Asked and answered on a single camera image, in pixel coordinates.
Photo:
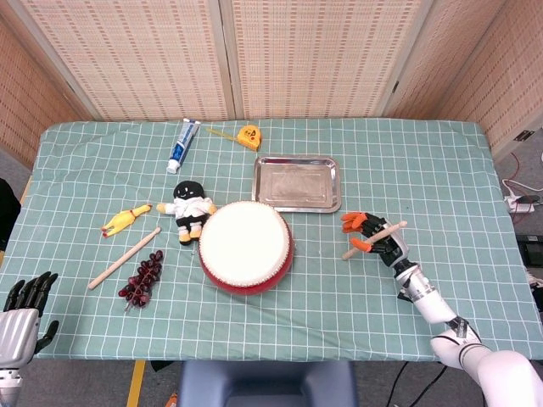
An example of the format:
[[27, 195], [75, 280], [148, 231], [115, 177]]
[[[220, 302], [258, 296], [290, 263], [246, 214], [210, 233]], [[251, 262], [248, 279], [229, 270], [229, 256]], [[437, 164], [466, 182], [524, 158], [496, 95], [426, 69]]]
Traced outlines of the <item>right silver hand orange fingertips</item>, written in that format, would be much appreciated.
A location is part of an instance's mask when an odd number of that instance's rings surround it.
[[407, 258], [409, 249], [400, 230], [407, 226], [405, 220], [390, 224], [385, 218], [367, 212], [349, 212], [342, 215], [343, 233], [360, 233], [361, 237], [352, 237], [352, 247], [342, 255], [347, 260], [357, 253], [378, 254], [388, 267], [395, 267]]

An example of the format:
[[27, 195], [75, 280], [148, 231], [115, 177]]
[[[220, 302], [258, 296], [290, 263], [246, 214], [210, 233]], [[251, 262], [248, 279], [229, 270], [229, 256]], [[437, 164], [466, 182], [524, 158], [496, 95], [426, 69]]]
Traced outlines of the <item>left silver hand black fingers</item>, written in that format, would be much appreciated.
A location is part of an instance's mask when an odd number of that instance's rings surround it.
[[54, 339], [59, 321], [50, 322], [38, 337], [41, 319], [57, 273], [47, 271], [28, 282], [15, 283], [1, 312], [1, 369], [20, 369], [31, 362]]

